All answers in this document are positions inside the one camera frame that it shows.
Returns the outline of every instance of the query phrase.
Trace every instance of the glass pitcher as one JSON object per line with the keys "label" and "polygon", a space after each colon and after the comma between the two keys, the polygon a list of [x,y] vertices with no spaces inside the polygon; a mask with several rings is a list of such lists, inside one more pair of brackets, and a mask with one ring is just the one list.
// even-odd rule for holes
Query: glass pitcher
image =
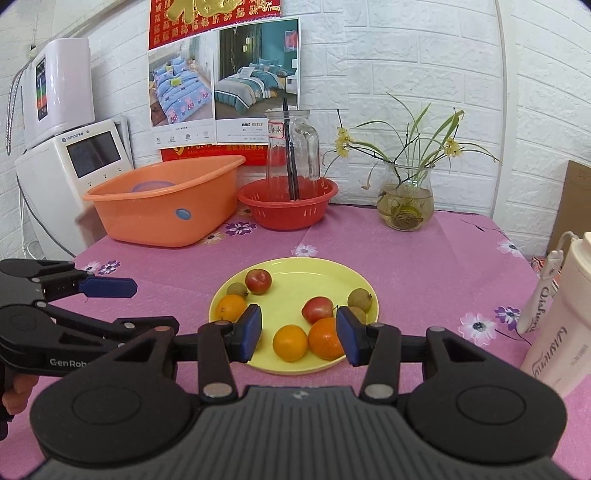
{"label": "glass pitcher", "polygon": [[309,110],[269,110],[267,183],[270,202],[306,200],[319,195],[318,133]]}

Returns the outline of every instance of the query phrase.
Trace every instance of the red apple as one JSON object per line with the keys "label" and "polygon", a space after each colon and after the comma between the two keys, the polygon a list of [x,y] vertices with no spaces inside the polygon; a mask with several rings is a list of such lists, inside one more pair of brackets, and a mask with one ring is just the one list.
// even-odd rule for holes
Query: red apple
{"label": "red apple", "polygon": [[309,324],[314,325],[320,319],[333,316],[333,303],[326,297],[314,297],[306,302],[301,314]]}
{"label": "red apple", "polygon": [[267,270],[262,270],[260,268],[250,270],[246,274],[246,279],[244,281],[248,290],[255,295],[260,295],[269,290],[269,288],[271,288],[271,282],[271,274]]}

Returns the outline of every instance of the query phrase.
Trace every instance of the yellow plate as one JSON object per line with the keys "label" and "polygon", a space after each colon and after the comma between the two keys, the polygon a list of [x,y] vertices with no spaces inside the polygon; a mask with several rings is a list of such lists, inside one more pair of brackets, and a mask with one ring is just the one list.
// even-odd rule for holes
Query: yellow plate
{"label": "yellow plate", "polygon": [[249,270],[263,268],[273,279],[271,288],[263,295],[248,295],[247,302],[256,303],[262,310],[262,335],[252,360],[248,365],[267,373],[277,375],[301,375],[319,372],[340,362],[327,361],[315,356],[309,350],[297,362],[285,362],[273,351],[273,337],[284,325],[299,325],[306,333],[310,324],[301,315],[304,304],[312,297],[328,297],[335,306],[347,305],[349,293],[356,288],[365,288],[374,300],[368,313],[368,322],[378,318],[378,298],[367,280],[356,271],[344,265],[321,258],[292,257],[279,258],[245,268],[230,278],[213,297],[209,306],[209,321],[215,322],[215,307],[234,282],[244,283]]}

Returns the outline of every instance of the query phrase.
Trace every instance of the bedroom photo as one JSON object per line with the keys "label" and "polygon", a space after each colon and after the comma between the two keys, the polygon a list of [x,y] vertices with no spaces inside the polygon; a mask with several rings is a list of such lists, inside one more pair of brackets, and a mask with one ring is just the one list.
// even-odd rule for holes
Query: bedroom photo
{"label": "bedroom photo", "polygon": [[148,62],[153,127],[213,119],[213,62],[199,37],[152,50]]}
{"label": "bedroom photo", "polygon": [[298,19],[252,23],[219,31],[214,83],[216,119],[264,118],[282,97],[297,107]]}

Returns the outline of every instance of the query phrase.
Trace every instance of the blue sticker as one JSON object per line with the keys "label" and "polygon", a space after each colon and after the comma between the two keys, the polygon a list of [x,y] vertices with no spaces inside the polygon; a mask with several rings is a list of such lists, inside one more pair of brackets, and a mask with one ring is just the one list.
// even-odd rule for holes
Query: blue sticker
{"label": "blue sticker", "polygon": [[179,208],[176,214],[181,220],[189,220],[191,218],[191,212],[184,208]]}

